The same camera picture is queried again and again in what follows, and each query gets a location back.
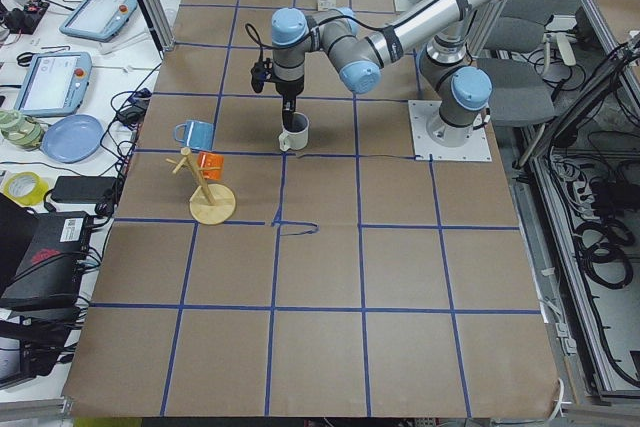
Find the grey office chair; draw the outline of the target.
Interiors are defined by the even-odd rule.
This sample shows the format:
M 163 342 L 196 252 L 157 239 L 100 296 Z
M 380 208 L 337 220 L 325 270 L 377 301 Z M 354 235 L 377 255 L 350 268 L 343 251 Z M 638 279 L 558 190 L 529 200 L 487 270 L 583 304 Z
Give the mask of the grey office chair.
M 484 48 L 531 53 L 543 42 L 546 25 L 560 0 L 507 0 Z M 526 127 L 554 118 L 547 84 L 534 67 L 512 59 L 480 58 L 477 66 L 492 83 L 491 121 L 497 126 Z

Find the teach pendant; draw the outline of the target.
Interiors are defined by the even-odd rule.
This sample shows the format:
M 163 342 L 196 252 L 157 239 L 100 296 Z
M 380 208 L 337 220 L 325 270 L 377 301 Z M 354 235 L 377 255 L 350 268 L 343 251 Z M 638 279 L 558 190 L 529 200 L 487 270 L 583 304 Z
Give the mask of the teach pendant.
M 107 42 L 121 31 L 137 7 L 137 0 L 83 0 L 59 31 L 70 37 Z
M 86 52 L 35 54 L 14 109 L 32 117 L 62 117 L 82 104 L 92 59 Z

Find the orange mug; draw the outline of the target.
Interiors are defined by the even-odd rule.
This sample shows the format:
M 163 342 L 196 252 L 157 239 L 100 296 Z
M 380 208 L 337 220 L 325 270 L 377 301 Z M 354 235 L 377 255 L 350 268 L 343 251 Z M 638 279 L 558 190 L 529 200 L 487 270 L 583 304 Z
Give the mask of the orange mug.
M 199 171 L 206 180 L 220 181 L 222 179 L 224 156 L 213 152 L 200 152 L 197 156 Z

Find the wooden mug tree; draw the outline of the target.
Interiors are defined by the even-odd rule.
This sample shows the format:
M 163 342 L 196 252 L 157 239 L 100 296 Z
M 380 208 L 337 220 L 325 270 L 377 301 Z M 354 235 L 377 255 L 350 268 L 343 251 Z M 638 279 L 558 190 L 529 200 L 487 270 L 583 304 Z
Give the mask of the wooden mug tree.
M 180 154 L 179 161 L 171 159 L 166 161 L 175 165 L 173 174 L 178 173 L 182 168 L 187 168 L 195 179 L 197 187 L 189 199 L 192 217 L 206 225 L 218 225 L 227 221 L 236 209 L 234 192 L 220 181 L 206 180 L 197 165 L 198 154 L 195 155 L 190 148 L 182 147 Z

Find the light blue plate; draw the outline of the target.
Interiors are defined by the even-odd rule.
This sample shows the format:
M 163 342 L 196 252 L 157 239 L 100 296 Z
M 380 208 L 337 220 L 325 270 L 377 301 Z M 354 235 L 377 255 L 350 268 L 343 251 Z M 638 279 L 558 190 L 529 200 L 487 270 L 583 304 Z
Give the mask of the light blue plate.
M 103 133 L 104 128 L 97 118 L 87 114 L 70 115 L 47 130 L 40 149 L 54 161 L 75 163 L 98 149 Z

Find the white mug dark interior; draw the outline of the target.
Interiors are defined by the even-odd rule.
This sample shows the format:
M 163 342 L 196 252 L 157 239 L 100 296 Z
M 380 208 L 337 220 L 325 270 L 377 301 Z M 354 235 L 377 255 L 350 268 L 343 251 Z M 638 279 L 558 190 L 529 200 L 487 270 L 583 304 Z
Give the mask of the white mug dark interior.
M 309 119 L 306 115 L 296 112 L 289 128 L 284 127 L 278 136 L 279 148 L 283 152 L 298 151 L 307 146 L 309 138 Z

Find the black power adapter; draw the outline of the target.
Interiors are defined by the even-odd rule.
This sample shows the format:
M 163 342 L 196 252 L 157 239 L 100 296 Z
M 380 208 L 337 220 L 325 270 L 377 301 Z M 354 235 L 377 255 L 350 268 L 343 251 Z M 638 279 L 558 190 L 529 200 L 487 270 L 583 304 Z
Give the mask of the black power adapter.
M 61 176 L 50 197 L 59 203 L 96 203 L 111 193 L 115 185 L 115 177 Z

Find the yellow tape roll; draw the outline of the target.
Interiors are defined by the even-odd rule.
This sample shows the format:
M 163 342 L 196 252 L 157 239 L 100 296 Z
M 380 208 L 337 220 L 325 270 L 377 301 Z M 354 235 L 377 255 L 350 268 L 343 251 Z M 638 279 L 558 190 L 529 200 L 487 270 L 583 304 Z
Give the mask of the yellow tape roll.
M 16 173 L 3 187 L 5 196 L 26 207 L 40 203 L 48 190 L 48 183 L 34 172 Z

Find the far teach pendant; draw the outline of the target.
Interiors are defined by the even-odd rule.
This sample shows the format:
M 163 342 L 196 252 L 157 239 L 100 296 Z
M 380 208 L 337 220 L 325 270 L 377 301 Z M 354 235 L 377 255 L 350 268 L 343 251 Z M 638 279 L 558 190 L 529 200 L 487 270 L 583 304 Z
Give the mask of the far teach pendant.
M 137 0 L 83 0 L 59 31 L 70 37 L 107 42 L 121 31 L 137 7 Z

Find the green tape rolls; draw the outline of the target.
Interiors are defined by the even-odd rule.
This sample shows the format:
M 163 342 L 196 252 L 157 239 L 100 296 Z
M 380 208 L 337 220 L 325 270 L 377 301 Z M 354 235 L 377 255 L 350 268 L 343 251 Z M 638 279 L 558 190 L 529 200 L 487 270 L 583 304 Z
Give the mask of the green tape rolls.
M 45 128 L 42 123 L 17 110 L 1 111 L 1 134 L 14 146 L 25 150 L 40 147 Z

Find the black electronics box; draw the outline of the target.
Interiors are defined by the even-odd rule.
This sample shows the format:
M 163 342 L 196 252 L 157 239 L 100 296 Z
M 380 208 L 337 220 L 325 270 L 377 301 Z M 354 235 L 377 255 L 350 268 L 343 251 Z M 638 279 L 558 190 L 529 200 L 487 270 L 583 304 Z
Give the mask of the black electronics box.
M 102 224 L 84 211 L 42 214 L 32 237 L 1 254 L 1 307 L 13 311 L 71 307 L 85 273 L 100 266 L 90 246 Z

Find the black scissors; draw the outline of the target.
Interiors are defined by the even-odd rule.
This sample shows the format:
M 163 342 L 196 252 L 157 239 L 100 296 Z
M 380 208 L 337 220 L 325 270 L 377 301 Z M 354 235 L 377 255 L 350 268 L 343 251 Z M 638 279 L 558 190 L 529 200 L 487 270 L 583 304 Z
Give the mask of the black scissors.
M 22 52 L 16 57 L 16 63 L 20 67 L 29 67 L 34 56 L 34 52 Z

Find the blue mug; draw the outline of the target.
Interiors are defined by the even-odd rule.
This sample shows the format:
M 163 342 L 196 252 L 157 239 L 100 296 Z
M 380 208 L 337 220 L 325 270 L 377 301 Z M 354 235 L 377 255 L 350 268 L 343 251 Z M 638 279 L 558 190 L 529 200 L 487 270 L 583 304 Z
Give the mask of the blue mug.
M 213 146 L 214 125 L 199 120 L 186 120 L 174 127 L 173 138 L 182 147 L 210 151 Z

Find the near teach pendant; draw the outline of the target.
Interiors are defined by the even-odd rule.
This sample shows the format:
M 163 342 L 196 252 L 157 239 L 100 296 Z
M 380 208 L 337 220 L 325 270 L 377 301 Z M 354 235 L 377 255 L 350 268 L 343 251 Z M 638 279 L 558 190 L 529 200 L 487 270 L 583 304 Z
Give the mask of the near teach pendant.
M 35 54 L 14 109 L 32 117 L 62 117 L 82 104 L 92 59 L 86 52 Z

